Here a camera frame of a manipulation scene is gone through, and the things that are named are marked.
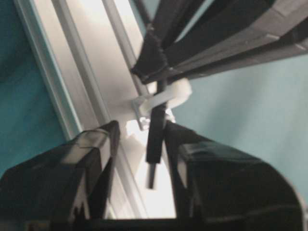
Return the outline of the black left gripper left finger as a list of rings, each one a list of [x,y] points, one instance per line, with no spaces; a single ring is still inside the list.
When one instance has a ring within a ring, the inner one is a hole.
[[[8,169],[0,180],[0,217],[71,220],[104,215],[120,139],[111,121]]]

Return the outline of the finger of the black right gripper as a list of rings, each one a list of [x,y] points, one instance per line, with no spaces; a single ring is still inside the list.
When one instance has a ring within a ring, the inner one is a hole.
[[[274,9],[225,9],[163,50],[150,30],[132,71],[143,84],[173,81],[191,72],[278,41],[308,16],[306,9],[282,15]]]
[[[150,30],[153,30],[153,34],[158,39],[160,47],[163,50],[165,50],[172,44],[180,41],[189,32],[193,31],[194,29],[197,28],[197,26],[201,25],[201,23],[213,19],[215,16],[219,15],[225,9],[240,9],[240,10],[253,9],[253,10],[258,10],[261,13],[265,12],[268,9],[274,9],[282,15],[288,15],[289,13],[292,13],[297,9],[308,10],[308,3],[305,0],[216,0],[209,6],[207,10],[205,10],[201,14],[201,16],[192,26],[192,28],[190,28],[188,32],[184,36],[182,36],[181,32],[184,30],[185,26],[192,19],[194,14],[200,9],[201,5],[202,1],[200,0],[161,1],[158,6],[154,19],[147,25],[146,36],[148,35]]]

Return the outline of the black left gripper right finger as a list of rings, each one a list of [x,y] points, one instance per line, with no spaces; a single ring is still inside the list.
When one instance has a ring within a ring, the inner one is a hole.
[[[177,216],[199,208],[204,220],[302,219],[297,192],[262,159],[172,122],[165,143]]]

